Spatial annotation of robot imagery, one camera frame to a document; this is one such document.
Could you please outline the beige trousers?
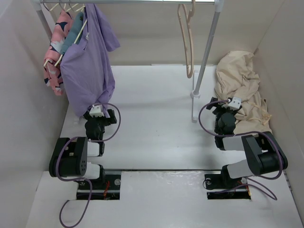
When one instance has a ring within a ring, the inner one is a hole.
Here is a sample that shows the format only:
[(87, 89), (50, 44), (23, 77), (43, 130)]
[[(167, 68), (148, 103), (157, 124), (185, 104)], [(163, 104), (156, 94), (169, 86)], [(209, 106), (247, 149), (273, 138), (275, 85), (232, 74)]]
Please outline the beige trousers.
[(266, 99), (259, 92), (260, 78), (253, 70), (254, 54), (247, 51), (231, 51), (218, 63), (215, 94), (219, 100), (229, 97), (241, 99), (242, 108), (235, 115), (234, 133), (250, 131), (272, 132)]

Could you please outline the beige plastic hanger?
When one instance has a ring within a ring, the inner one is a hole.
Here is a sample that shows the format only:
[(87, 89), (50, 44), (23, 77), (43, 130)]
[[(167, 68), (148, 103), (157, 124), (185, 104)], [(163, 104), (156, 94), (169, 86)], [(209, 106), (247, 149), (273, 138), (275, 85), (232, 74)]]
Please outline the beige plastic hanger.
[(178, 21), (184, 46), (187, 78), (192, 78), (194, 72), (194, 45), (191, 30), (191, 19), (195, 14), (196, 1), (191, 0), (190, 2), (190, 10), (187, 10), (186, 4), (179, 4), (177, 8)]

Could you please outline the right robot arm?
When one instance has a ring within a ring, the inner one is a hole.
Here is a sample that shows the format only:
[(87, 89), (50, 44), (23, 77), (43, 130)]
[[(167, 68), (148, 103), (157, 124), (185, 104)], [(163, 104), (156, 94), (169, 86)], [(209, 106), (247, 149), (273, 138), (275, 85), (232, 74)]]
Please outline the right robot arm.
[(219, 174), (206, 174), (208, 190), (232, 189), (239, 184), (245, 185), (247, 177), (277, 172), (280, 176), (288, 167), (288, 160), (271, 132), (235, 133), (236, 114), (242, 108), (237, 97), (220, 101), (213, 97), (204, 109), (215, 115), (212, 135), (215, 145), (222, 151), (241, 151), (245, 159), (224, 165)]

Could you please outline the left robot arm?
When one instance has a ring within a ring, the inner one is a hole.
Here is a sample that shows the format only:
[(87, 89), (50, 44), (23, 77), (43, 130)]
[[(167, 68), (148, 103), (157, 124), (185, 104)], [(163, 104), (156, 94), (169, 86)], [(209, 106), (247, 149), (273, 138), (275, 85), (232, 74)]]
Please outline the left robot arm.
[(103, 166), (92, 164), (87, 158), (101, 157), (104, 154), (105, 127), (117, 123), (114, 110), (108, 109), (107, 113), (108, 116), (85, 113), (85, 137), (58, 138), (49, 163), (51, 177), (72, 178), (77, 182), (86, 178), (97, 189), (106, 184)]

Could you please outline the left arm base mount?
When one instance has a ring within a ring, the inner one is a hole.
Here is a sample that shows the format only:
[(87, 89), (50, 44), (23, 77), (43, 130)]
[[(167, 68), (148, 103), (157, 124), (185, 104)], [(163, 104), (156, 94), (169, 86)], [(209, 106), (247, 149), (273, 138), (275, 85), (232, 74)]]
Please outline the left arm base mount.
[[(100, 180), (91, 180), (93, 190), (91, 200), (119, 200), (121, 187), (121, 171), (105, 171)], [(87, 200), (90, 185), (87, 181), (78, 182), (76, 200)]]

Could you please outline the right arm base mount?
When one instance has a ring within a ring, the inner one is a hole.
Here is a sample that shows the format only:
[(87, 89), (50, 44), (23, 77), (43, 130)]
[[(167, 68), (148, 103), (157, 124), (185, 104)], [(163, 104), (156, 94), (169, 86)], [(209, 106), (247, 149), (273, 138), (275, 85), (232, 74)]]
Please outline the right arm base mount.
[(250, 200), (246, 178), (224, 180), (219, 173), (205, 174), (203, 187), (207, 190), (208, 200)]

